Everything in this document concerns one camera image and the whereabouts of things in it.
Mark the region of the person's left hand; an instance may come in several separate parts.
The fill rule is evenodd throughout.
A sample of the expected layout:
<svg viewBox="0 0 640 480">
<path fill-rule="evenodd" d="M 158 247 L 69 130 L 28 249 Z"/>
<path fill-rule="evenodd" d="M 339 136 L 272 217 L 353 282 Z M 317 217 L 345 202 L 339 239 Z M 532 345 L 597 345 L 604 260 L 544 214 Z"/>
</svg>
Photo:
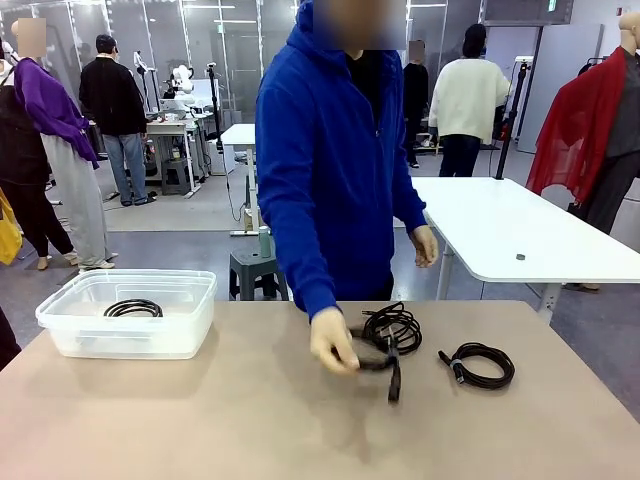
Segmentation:
<svg viewBox="0 0 640 480">
<path fill-rule="evenodd" d="M 438 241 L 427 225 L 415 228 L 409 238 L 415 248 L 415 264 L 419 268 L 429 268 L 439 258 Z"/>
</svg>

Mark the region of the person's right hand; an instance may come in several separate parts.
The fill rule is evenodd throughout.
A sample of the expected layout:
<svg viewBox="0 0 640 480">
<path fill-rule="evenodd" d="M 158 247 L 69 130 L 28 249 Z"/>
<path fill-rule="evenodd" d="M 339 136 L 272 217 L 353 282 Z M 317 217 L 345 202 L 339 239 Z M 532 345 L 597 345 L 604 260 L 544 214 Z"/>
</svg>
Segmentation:
<svg viewBox="0 0 640 480">
<path fill-rule="evenodd" d="M 351 333 L 337 307 L 325 308 L 312 317 L 310 350 L 333 373 L 351 374 L 360 368 Z"/>
</svg>

